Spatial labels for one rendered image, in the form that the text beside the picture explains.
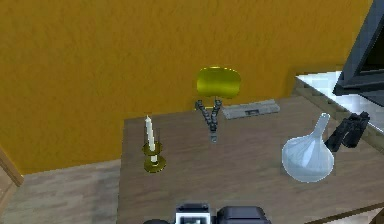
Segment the yellow desk lamp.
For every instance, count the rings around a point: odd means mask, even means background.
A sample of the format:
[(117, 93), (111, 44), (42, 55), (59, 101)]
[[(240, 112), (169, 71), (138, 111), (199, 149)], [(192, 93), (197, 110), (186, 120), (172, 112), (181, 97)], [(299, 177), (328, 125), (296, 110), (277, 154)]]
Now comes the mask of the yellow desk lamp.
[(196, 89), (200, 96), (213, 97), (212, 111), (209, 112), (201, 99), (195, 102), (195, 109), (200, 111), (209, 129), (212, 143), (216, 143), (218, 113), (223, 105), (222, 98), (232, 99), (240, 92), (240, 74), (230, 68), (211, 66), (202, 68), (197, 75)]

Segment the gold candle holder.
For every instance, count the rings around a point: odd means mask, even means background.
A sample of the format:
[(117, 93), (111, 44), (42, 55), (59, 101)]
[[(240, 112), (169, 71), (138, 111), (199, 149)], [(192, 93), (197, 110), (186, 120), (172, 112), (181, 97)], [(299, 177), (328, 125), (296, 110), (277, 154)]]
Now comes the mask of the gold candle holder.
[(166, 159), (161, 155), (163, 146), (160, 142), (155, 141), (155, 149), (151, 150), (149, 143), (145, 143), (142, 151), (145, 155), (144, 169), (148, 173), (157, 173), (162, 171), (166, 166)]

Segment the white candle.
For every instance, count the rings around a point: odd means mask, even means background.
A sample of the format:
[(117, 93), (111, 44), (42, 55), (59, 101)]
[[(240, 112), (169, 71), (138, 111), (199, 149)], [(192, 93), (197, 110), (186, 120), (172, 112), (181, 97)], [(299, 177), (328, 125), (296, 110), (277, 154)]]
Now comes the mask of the white candle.
[[(147, 132), (149, 149), (150, 151), (154, 152), (156, 149), (156, 146), (155, 146), (154, 133), (152, 128), (152, 120), (148, 115), (146, 116), (145, 122), (146, 122), (146, 132)], [(151, 156), (150, 160), (152, 163), (157, 163), (158, 162), (157, 155), (155, 154)]]

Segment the brown wooden table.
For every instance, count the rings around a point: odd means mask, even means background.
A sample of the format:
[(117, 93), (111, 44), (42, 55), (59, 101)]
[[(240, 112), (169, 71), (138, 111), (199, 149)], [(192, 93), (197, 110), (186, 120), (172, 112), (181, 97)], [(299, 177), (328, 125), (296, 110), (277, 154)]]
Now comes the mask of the brown wooden table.
[(171, 219), (183, 202), (206, 202), (212, 209), (257, 205), (273, 224), (305, 224), (384, 202), (384, 155), (366, 142), (337, 152), (333, 172), (320, 182), (287, 175), (283, 145), (311, 132), (321, 111), (303, 97), (279, 105), (276, 114), (221, 118), (217, 142), (196, 111), (154, 117), (167, 161), (155, 174), (143, 168), (144, 120), (126, 120), (117, 223)]

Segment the grey remote control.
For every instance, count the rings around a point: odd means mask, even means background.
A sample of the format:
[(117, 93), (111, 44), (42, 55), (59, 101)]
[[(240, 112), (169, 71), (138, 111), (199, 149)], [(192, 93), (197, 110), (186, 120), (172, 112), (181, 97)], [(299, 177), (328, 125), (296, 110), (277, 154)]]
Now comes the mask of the grey remote control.
[(222, 109), (225, 118), (228, 120), (277, 113), (279, 111), (280, 106), (273, 99), (248, 104), (224, 106)]

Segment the black binoculars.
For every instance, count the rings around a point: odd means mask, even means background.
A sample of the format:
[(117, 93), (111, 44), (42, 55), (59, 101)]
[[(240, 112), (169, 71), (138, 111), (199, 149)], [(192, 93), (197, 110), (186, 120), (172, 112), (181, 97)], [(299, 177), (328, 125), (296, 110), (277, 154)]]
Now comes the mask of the black binoculars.
[(336, 127), (325, 145), (331, 152), (337, 152), (341, 145), (347, 148), (355, 148), (369, 121), (369, 114), (365, 111), (360, 114), (352, 113)]

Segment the white topped stand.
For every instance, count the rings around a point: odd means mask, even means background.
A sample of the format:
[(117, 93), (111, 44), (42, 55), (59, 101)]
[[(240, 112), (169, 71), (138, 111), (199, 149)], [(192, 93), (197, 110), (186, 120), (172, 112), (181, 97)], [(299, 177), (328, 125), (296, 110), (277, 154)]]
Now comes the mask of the white topped stand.
[(334, 95), (333, 89), (339, 75), (340, 71), (298, 75), (295, 77), (293, 92), (303, 96), (338, 122), (351, 113), (367, 112), (370, 121), (362, 139), (384, 154), (384, 107), (357, 94)]

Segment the black framed television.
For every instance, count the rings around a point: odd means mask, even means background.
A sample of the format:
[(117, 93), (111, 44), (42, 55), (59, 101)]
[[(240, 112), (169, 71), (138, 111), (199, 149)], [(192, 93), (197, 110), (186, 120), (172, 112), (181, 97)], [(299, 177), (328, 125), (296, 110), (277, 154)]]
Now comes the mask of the black framed television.
[(384, 0), (373, 0), (333, 89), (384, 107)]

